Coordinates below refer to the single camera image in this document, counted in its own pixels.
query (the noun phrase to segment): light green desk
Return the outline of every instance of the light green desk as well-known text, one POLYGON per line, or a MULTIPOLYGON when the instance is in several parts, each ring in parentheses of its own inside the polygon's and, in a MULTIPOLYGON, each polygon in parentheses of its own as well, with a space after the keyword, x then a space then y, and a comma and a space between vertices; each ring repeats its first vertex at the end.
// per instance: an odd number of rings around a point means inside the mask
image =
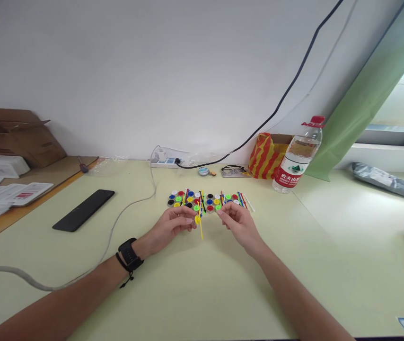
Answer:
MULTIPOLYGON (((108 255, 158 219, 174 189, 248 194, 261 236, 313 295, 355 337, 404 335, 404 198, 334 171, 332 182, 303 177, 295 194, 280 195, 269 180, 200 177, 195 170, 154 169, 156 196, 130 207, 108 255)), ((146 162, 122 173, 83 176, 0 234, 0 265, 24 269, 60 285, 89 269, 102 253, 120 210, 146 197, 146 162), (51 226, 96 189, 116 195, 79 231, 51 226)), ((115 291, 72 340, 251 340, 294 338, 259 267, 219 218, 179 235, 145 261, 135 280, 115 291)), ((43 297, 23 280, 0 273, 0 323, 43 297)))

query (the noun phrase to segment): red bottle cap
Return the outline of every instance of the red bottle cap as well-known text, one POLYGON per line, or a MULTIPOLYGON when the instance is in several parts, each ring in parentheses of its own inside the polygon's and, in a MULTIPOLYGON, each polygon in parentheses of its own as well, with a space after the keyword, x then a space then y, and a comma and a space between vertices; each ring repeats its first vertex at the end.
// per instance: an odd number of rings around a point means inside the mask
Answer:
POLYGON ((323 116, 312 116, 311 122, 321 124, 325 121, 325 117, 323 116))
POLYGON ((323 128, 325 125, 323 125, 323 121, 325 121, 324 116, 312 116, 311 122, 306 123, 303 122, 301 125, 302 126, 312 126, 316 128, 323 128))

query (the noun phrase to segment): gray cable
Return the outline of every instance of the gray cable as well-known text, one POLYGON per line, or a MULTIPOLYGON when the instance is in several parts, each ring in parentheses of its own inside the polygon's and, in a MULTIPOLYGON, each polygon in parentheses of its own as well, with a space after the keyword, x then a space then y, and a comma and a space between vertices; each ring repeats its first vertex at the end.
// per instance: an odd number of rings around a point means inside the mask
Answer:
POLYGON ((14 274, 14 275, 16 275, 16 276, 19 276, 19 277, 21 277, 24 281, 26 281, 28 284, 30 284, 31 286, 37 288, 38 290, 42 290, 42 291, 57 291, 57 290, 60 290, 60 289, 64 289, 64 288, 66 288, 66 287, 69 287, 70 285, 76 283, 78 280, 84 278, 84 277, 87 276, 90 272, 92 272, 93 270, 95 270, 96 267, 101 264, 101 262, 103 261, 104 257, 106 256, 107 250, 109 249, 109 245, 111 244, 111 239, 112 239, 112 234, 114 233, 114 228, 115 228, 115 226, 117 225, 117 222, 118 222, 118 220, 120 219, 120 216, 123 214, 123 212, 126 211, 126 209, 127 209, 128 207, 130 207, 131 205, 137 204, 137 203, 139 203, 139 202, 141 202, 141 201, 148 200, 148 199, 152 198, 152 197, 155 195, 155 193, 156 193, 156 183, 155 183, 155 178, 153 177, 153 171, 152 171, 152 168, 151 168, 151 159, 152 159, 152 157, 153 157, 153 153, 155 152, 155 150, 156 150, 158 147, 161 148, 160 145, 157 145, 157 146, 153 149, 153 151, 152 151, 152 153, 151 153, 151 156, 150 156, 150 163, 149 163, 149 164, 150 164, 151 180, 153 181, 153 193, 152 193, 152 195, 149 196, 149 197, 147 197, 147 198, 145 198, 145 199, 133 201, 132 203, 130 203, 130 204, 128 204, 127 206, 125 206, 125 208, 119 213, 119 215, 117 216, 117 218, 116 218, 115 221, 114 221, 114 224, 113 224, 112 227, 111 227, 111 231, 110 231, 110 233, 109 233, 109 240, 107 241, 107 246, 106 246, 106 248, 105 248, 105 250, 104 250, 104 252, 103 252, 103 255, 101 256, 101 258, 100 258, 100 260, 98 261, 98 263, 97 263, 94 267, 92 267, 89 271, 83 273, 82 275, 76 277, 76 278, 73 279, 72 281, 70 281, 70 282, 68 282, 68 283, 66 283, 66 284, 64 284, 64 285, 61 285, 61 286, 59 286, 59 287, 48 287, 48 286, 45 286, 45 285, 43 285, 43 284, 37 282, 35 279, 33 279, 32 276, 30 276, 30 275, 29 275, 28 273, 26 273, 25 271, 23 271, 23 270, 21 270, 21 269, 18 269, 18 268, 15 268, 15 267, 0 266, 0 272, 9 272, 9 273, 12 273, 12 274, 14 274))
POLYGON ((322 74, 324 73, 325 68, 326 68, 326 66, 328 65, 328 62, 330 61, 331 56, 333 55, 333 52, 334 52, 334 50, 336 49, 336 47, 337 47, 337 45, 338 45, 338 42, 341 40, 341 37, 342 37, 342 35, 344 34, 344 31, 345 31, 345 29, 346 29, 348 23, 350 22, 350 19, 351 19, 351 17, 352 17, 353 10, 355 9, 355 6, 357 6, 357 3, 358 3, 358 0, 355 0, 354 3, 353 3, 353 5, 352 5, 352 8, 350 9, 349 14, 347 15, 347 18, 346 18, 345 23, 344 23, 344 27, 343 27, 343 29, 341 30, 341 32, 339 33, 339 36, 338 36, 338 38, 336 39, 336 41, 335 41, 335 43, 334 43, 334 45, 333 45, 333 47, 332 47, 332 49, 331 49, 331 51, 330 51, 328 57, 327 57, 327 59, 325 60, 325 63, 324 63, 324 65, 322 66, 322 69, 320 70, 319 75, 317 76, 316 81, 315 81, 314 84, 312 85, 311 89, 309 89, 309 91, 308 91, 307 94, 301 99, 301 101, 298 102, 287 114, 285 114, 278 122, 276 122, 276 123, 275 123, 274 125, 272 125, 271 127, 267 128, 265 131, 268 131, 268 130, 270 130, 271 128, 273 128, 274 126, 277 126, 279 123, 281 123, 281 122, 283 121, 283 119, 285 119, 287 116, 289 116, 301 103, 303 103, 303 102, 309 97, 309 95, 311 94, 311 91, 316 87, 317 83, 319 83, 320 77, 321 77, 322 74))

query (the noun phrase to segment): black smartphone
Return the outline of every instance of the black smartphone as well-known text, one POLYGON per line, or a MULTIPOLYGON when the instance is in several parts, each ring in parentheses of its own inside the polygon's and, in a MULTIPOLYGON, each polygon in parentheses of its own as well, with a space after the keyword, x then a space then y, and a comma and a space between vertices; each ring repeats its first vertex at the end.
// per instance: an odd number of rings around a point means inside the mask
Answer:
POLYGON ((74 232, 82 226, 111 196, 114 191, 99 189, 66 216, 60 219, 52 228, 54 230, 74 232))

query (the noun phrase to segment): hand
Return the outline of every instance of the hand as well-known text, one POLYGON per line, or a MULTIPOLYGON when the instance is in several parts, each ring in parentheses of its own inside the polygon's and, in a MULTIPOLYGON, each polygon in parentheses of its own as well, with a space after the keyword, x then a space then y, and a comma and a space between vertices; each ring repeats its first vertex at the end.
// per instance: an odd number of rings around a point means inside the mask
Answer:
POLYGON ((150 231, 131 244, 134 252, 142 260, 160 252, 177 234, 197 227, 195 216, 196 212, 186 206, 168 208, 150 231))
POLYGON ((248 209, 234 202, 228 202, 217 213, 222 224, 232 231, 237 242, 250 256, 256 255, 258 251, 267 247, 259 235, 248 209))

